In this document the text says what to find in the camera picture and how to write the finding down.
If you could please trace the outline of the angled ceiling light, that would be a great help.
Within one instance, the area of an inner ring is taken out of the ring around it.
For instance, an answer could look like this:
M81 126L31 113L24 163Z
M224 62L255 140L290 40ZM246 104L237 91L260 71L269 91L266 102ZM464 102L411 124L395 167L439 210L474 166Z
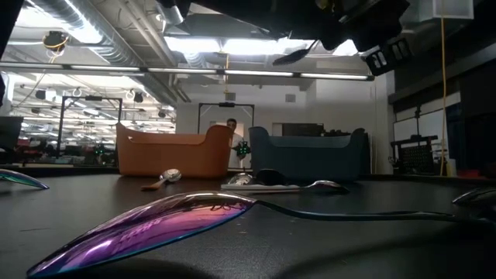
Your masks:
M341 43L338 45L337 48L334 49L332 52L333 56L353 56L358 54L359 51L357 50L354 42L352 40L346 40L345 42Z

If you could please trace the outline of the bright ceiling light panel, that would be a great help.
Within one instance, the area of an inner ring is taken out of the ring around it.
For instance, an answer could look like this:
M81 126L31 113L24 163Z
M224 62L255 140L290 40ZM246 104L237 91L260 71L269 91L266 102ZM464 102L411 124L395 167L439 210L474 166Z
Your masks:
M234 55L275 55L289 54L293 50L314 48L318 46L314 40L255 40L227 39L221 41L213 38L190 38L165 36L165 42L170 50L181 53L227 53Z

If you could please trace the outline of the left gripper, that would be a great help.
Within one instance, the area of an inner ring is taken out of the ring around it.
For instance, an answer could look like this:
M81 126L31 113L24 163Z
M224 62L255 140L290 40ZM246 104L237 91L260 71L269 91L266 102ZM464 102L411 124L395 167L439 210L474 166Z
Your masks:
M315 39L319 25L312 18L312 0L192 0L193 3L220 12L262 29L272 38Z

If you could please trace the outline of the white ceiling box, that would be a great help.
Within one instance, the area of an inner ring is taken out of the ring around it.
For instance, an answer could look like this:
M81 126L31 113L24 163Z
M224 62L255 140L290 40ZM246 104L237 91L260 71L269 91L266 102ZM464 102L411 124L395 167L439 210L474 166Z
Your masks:
M432 0L432 14L436 18L473 19L474 0Z

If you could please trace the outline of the person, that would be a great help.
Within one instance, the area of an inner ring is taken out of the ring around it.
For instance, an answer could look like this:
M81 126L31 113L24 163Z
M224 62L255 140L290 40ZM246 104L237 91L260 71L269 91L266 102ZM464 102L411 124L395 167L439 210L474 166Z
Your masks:
M229 168L241 168L241 161L245 158L237 157L236 153L232 148L237 145L241 140L245 139L236 133L237 121L235 119L228 119L226 125L233 131L232 141L230 143L230 155L229 155Z

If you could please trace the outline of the black table mat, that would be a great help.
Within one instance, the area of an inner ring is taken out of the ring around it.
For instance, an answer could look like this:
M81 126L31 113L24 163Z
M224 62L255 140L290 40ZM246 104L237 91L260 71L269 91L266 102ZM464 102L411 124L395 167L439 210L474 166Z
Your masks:
M0 279L131 208L218 181L117 174L49 177L47 189L0 182ZM58 279L496 279L496 231L449 222L315 222L256 206L200 235Z

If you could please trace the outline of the large orange plastic bin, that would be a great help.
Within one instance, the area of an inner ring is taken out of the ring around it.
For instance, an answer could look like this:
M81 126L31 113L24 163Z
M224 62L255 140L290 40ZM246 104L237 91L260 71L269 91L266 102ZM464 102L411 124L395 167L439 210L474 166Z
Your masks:
M177 169L186 178L219 178L228 172L233 131L211 126L205 134L145 133L116 126L119 173L155 177Z

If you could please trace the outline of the dark computer monitor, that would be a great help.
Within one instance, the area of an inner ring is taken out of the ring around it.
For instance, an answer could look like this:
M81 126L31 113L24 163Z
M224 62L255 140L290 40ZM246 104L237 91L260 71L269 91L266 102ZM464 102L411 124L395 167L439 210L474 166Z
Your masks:
M18 142L23 120L22 116L0 116L0 150L13 151Z

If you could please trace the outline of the silver spoon white handle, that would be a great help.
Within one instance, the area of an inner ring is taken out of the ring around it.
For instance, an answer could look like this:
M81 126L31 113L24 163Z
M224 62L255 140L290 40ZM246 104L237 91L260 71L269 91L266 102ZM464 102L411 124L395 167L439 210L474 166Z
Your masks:
M306 186L291 185L262 185L262 184L222 184L224 191L247 192L247 193L283 193L311 191L330 194L348 194L350 190L333 181L315 181Z

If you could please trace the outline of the dark wall screen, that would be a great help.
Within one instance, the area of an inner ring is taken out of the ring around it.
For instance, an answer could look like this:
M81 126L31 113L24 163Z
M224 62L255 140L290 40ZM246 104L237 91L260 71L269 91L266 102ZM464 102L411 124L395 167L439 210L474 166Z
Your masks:
M319 123L283 123L282 136L321 136L325 131Z

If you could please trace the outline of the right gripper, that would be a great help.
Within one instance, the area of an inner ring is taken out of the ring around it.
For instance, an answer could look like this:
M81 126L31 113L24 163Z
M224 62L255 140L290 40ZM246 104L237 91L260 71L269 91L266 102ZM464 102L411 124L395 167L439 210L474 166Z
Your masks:
M352 40L374 76L379 76L407 61L412 52L402 51L400 44L391 42L400 35L400 18L410 7L408 0L317 0L323 12L322 31L317 41L325 50L334 50L346 40Z

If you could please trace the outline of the person's handheld black device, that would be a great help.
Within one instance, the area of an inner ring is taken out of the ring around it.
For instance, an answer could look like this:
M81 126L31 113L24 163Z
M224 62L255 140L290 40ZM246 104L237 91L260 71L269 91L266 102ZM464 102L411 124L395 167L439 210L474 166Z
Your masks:
M236 146L232 148L235 151L237 157L244 158L247 154L251 153L250 146L247 141L241 140Z

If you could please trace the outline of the large blue-grey plastic bin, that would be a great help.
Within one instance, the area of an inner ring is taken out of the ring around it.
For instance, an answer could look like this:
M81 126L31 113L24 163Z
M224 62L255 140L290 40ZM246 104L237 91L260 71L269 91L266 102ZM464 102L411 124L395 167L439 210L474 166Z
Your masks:
M368 161L368 135L355 129L348 136L271 136L249 128L251 167L271 169L294 181L355 181Z

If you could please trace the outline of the long linear ceiling light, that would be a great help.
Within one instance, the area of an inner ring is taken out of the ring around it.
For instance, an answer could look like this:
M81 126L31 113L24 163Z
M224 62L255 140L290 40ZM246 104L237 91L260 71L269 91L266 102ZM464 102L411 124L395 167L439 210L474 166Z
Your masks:
M80 64L44 64L27 62L0 61L0 69L10 71L36 72L60 74L63 72L78 72L88 74L109 74L122 76L143 76L144 74L196 74L196 75L222 75L222 76L254 76L270 78L304 78L321 80L343 81L373 81L373 75L339 74L339 73L309 73L290 71L252 71L236 69L211 69L211 68L181 68L181 67L119 67L103 65Z

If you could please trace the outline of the silver ventilation duct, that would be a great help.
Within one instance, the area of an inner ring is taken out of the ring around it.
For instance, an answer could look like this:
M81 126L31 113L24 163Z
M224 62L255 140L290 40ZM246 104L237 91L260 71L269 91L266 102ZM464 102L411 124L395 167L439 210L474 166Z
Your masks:
M34 9L55 19L80 43L114 66L139 66L138 56L90 0L26 0Z
M134 16L133 12L127 5L126 0L119 0L119 6L124 11L129 20L132 22L132 24L137 28L139 33L142 35L142 37L145 39L145 41L148 42L150 47L153 49L155 54L160 58L160 60L167 64L167 58L165 52L157 45L157 41L151 37L151 33L148 33L143 26L140 24L139 20ZM177 96L183 101L183 102L190 102L191 99L185 95L182 90L177 86L176 83L176 76L173 74L168 74L167 78L167 88L170 89L173 93L177 94Z

